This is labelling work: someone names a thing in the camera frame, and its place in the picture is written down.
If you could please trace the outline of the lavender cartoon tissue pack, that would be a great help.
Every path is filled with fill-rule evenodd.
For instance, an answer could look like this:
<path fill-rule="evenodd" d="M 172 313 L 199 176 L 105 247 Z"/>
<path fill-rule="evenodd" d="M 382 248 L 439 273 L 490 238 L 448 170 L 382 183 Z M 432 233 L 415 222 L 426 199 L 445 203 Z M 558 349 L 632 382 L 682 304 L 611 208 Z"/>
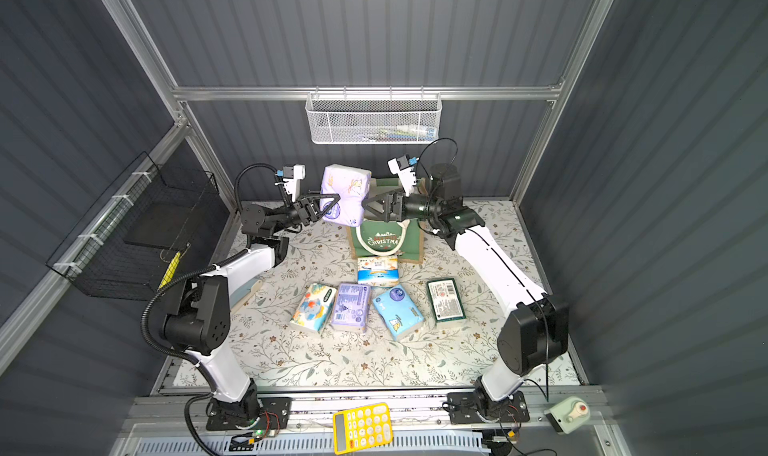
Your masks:
<path fill-rule="evenodd" d="M 371 182 L 369 170 L 333 164 L 326 166 L 321 182 L 322 194 L 338 194 L 323 220 L 347 227 L 359 227 L 364 219 L 363 200 Z"/>

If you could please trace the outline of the green Christmas burlap tote bag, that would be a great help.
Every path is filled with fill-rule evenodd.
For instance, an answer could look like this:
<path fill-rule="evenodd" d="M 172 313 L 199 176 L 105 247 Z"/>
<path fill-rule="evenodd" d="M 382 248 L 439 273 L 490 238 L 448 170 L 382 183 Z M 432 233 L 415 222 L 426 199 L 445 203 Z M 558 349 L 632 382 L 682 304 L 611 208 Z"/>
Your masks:
<path fill-rule="evenodd" d="M 424 234 L 415 220 L 374 221 L 366 212 L 359 227 L 347 228 L 347 237 L 354 258 L 394 255 L 400 263 L 422 264 L 424 261 Z"/>

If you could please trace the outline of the green white tissue pack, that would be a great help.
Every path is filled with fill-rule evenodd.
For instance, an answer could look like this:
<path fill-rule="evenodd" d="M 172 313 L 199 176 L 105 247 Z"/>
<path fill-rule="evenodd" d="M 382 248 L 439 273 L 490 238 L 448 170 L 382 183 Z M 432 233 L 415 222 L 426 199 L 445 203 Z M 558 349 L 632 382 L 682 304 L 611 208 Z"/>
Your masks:
<path fill-rule="evenodd" d="M 430 280 L 426 287 L 438 327 L 459 325 L 467 321 L 458 286 L 453 278 Z"/>

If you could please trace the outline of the blue cartoon tissue pack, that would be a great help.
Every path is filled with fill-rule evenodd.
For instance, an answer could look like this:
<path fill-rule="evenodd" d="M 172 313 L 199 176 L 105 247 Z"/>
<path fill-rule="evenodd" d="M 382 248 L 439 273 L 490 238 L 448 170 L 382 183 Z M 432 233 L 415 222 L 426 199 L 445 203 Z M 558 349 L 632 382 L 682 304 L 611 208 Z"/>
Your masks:
<path fill-rule="evenodd" d="M 425 323 L 425 317 L 402 285 L 375 296 L 373 305 L 395 341 L 402 341 Z"/>

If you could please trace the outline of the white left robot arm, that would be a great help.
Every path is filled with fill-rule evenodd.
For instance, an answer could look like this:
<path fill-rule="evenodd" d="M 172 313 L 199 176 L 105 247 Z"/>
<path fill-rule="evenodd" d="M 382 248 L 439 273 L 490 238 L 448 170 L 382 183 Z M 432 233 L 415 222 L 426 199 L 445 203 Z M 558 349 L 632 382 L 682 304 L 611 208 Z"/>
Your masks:
<path fill-rule="evenodd" d="M 228 344 L 231 296 L 244 283 L 282 263 L 289 246 L 282 231 L 321 220 L 339 201 L 335 193 L 310 193 L 297 199 L 286 196 L 276 208 L 243 202 L 241 229 L 247 247 L 233 257 L 162 285 L 141 316 L 145 342 L 198 369 L 213 399 L 242 404 L 253 397 L 255 383 Z"/>

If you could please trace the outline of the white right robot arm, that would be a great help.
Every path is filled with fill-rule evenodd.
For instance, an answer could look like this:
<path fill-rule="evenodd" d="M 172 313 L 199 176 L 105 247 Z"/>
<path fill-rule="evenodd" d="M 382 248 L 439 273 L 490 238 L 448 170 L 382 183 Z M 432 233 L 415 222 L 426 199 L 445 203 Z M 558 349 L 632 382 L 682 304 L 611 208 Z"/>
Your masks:
<path fill-rule="evenodd" d="M 362 206 L 377 221 L 426 222 L 429 232 L 472 266 L 496 297 L 504 317 L 497 337 L 499 357 L 478 378 L 477 405 L 501 401 L 524 383 L 533 369 L 548 366 L 568 350 L 569 305 L 548 294 L 502 250 L 490 227 L 463 201 L 461 178 L 451 163 L 439 164 L 419 192 L 419 159 L 388 161 L 400 187 L 368 196 Z"/>

